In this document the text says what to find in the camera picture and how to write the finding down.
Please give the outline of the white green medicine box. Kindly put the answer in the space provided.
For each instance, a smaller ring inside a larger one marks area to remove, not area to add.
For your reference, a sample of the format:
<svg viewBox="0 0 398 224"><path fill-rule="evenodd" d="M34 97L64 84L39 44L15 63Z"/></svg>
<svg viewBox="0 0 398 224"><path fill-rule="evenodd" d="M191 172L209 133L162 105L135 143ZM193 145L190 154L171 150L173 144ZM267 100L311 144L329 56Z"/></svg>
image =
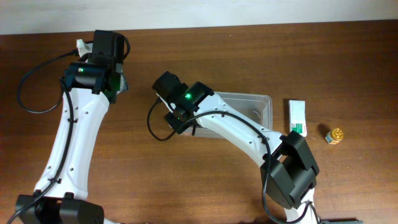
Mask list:
<svg viewBox="0 0 398 224"><path fill-rule="evenodd" d="M295 131L301 136L307 137L304 101L289 100L289 131Z"/></svg>

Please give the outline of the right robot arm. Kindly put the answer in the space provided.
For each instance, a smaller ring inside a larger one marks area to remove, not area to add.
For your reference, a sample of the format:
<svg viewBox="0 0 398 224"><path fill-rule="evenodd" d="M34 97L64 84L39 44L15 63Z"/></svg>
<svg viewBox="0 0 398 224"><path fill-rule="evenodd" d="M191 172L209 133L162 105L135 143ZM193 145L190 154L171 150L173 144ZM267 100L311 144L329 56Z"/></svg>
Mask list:
<svg viewBox="0 0 398 224"><path fill-rule="evenodd" d="M267 199L284 208L286 223L320 223L313 196L320 172L305 140L295 131L288 135L267 129L227 104L219 94L201 82L182 83L170 72L152 86L169 109L165 119L174 134L190 126L210 129L245 152L260 168L262 206L275 223Z"/></svg>

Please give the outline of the small gold lid jar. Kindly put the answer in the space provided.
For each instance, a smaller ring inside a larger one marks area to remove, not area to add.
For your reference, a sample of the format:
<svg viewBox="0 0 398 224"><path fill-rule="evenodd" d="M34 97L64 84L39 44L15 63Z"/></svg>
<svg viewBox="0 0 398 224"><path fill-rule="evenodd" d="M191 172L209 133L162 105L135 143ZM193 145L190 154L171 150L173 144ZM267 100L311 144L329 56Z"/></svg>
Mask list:
<svg viewBox="0 0 398 224"><path fill-rule="evenodd" d="M340 128L330 130L325 136L328 144L338 144L340 141L343 140L343 138L344 134Z"/></svg>

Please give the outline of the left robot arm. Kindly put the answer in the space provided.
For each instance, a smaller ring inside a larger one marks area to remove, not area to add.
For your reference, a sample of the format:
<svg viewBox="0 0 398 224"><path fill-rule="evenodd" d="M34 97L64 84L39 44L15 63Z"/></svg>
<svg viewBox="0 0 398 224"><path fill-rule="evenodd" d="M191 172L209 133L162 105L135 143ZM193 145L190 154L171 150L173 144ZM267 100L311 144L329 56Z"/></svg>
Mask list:
<svg viewBox="0 0 398 224"><path fill-rule="evenodd" d="M128 89L122 65L128 39L96 30L70 52L79 59L65 69L57 101L62 116L50 157L31 195L19 195L12 223L109 223L102 206L90 203L88 174L101 122L117 95Z"/></svg>

